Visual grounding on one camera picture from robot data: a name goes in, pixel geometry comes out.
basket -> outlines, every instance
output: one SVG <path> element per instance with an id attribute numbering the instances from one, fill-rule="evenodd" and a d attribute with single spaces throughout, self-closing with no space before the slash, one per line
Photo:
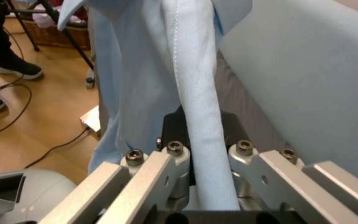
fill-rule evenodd
<path id="1" fill-rule="evenodd" d="M 64 33 L 57 30 L 56 25 L 48 28 L 39 28 L 32 20 L 23 18 L 23 22 L 37 45 L 73 48 L 73 45 Z M 89 33 L 86 26 L 73 27 L 68 25 L 66 28 L 83 50 L 90 50 Z"/>

blue fabric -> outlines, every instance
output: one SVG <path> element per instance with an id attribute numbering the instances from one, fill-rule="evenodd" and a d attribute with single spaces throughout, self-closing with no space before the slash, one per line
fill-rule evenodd
<path id="1" fill-rule="evenodd" d="M 65 1 L 60 29 L 82 2 Z M 201 208 L 239 209 L 213 83 L 215 42 L 227 28 L 214 16 L 212 3 L 91 0 L 89 4 L 101 12 L 95 17 L 96 59 L 110 115 L 89 171 L 103 161 L 119 163 L 131 147 L 150 154 L 164 116 L 182 103 Z"/>

